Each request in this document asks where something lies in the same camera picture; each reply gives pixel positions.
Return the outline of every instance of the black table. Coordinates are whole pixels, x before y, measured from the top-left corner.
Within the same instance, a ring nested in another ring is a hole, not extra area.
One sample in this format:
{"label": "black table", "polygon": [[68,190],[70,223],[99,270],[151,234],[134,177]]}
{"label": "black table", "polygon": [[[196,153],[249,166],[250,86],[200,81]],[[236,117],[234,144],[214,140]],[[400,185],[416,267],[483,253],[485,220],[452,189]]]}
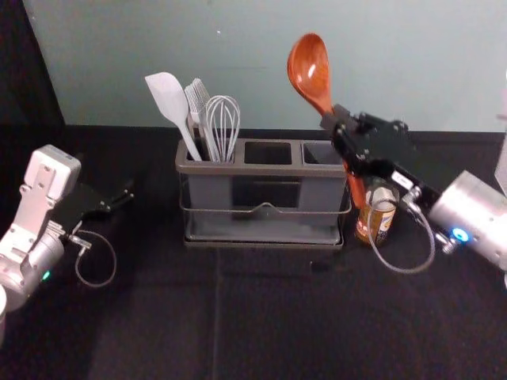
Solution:
{"label": "black table", "polygon": [[[336,258],[189,250],[177,204],[176,130],[69,127],[47,136],[19,127],[0,134],[1,231],[13,219],[29,155],[45,143],[83,153],[80,180],[106,195],[128,178],[136,183],[132,205],[88,226],[118,252],[114,284],[81,285],[69,248],[36,296],[8,315],[2,379],[507,378],[503,275],[473,252],[439,254],[427,272],[397,275],[353,237],[353,216]],[[500,135],[416,133],[414,140],[494,183]],[[383,251],[399,265],[416,264],[427,253],[425,233],[398,215]],[[110,265],[102,253],[90,254],[89,270]],[[332,260],[332,270],[311,272],[310,261]]]}

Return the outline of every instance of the bottle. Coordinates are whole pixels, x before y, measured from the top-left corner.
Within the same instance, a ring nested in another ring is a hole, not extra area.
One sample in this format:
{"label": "bottle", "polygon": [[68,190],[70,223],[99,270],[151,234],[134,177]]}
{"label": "bottle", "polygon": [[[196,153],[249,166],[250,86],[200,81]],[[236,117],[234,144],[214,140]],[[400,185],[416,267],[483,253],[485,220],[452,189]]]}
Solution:
{"label": "bottle", "polygon": [[386,201],[376,204],[375,210],[372,212],[370,225],[372,228],[372,239],[376,245],[382,244],[387,238],[387,231],[391,228],[395,216],[399,193],[396,188],[390,186],[385,181],[374,179],[366,191],[366,204],[360,210],[356,223],[357,238],[368,245],[370,244],[367,228],[368,213],[372,209],[372,204],[380,200]]}

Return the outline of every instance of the white spatula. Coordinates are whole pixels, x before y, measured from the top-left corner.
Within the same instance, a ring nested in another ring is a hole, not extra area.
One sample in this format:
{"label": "white spatula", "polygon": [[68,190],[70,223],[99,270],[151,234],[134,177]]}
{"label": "white spatula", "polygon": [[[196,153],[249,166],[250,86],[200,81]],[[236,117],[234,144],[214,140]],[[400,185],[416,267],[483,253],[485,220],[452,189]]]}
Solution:
{"label": "white spatula", "polygon": [[176,124],[194,161],[202,161],[196,144],[186,127],[189,103],[180,82],[169,73],[157,73],[144,78],[155,99],[158,110],[166,119]]}

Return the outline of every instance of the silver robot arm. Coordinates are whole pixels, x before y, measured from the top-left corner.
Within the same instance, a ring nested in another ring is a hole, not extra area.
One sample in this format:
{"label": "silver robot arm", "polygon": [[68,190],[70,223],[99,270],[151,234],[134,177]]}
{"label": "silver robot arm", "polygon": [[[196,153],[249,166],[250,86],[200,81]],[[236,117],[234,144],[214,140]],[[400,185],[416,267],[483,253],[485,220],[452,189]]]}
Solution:
{"label": "silver robot arm", "polygon": [[7,311],[18,309],[44,274],[63,255],[61,226],[51,215],[74,188],[81,163],[51,145],[32,153],[20,187],[21,202],[0,241],[0,285],[6,290]]}
{"label": "silver robot arm", "polygon": [[89,215],[109,214],[132,200],[128,189],[105,199],[77,183],[81,163],[52,145],[35,150],[20,187],[21,202],[0,240],[0,345],[7,312],[22,307],[63,256],[70,241],[91,248],[75,236]]}
{"label": "silver robot arm", "polygon": [[465,171],[442,193],[429,219],[507,272],[507,198]]}

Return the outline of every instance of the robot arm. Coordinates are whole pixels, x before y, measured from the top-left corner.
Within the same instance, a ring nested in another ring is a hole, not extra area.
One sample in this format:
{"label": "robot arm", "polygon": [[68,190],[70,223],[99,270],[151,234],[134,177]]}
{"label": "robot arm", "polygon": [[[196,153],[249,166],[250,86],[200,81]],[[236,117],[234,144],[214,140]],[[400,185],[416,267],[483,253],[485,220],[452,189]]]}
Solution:
{"label": "robot arm", "polygon": [[116,202],[107,201],[77,183],[80,170],[79,160],[54,146],[32,153],[16,216],[0,241],[0,287],[6,291],[6,311],[25,304],[62,257],[68,241],[82,249],[91,247],[74,236],[83,218],[107,214],[133,197],[125,190]]}
{"label": "robot arm", "polygon": [[355,176],[381,177],[395,185],[403,209],[419,207],[440,229],[436,237],[446,253],[466,244],[507,272],[507,198],[468,171],[423,156],[403,122],[351,116],[340,105],[334,111],[324,115],[321,126],[331,132]]}

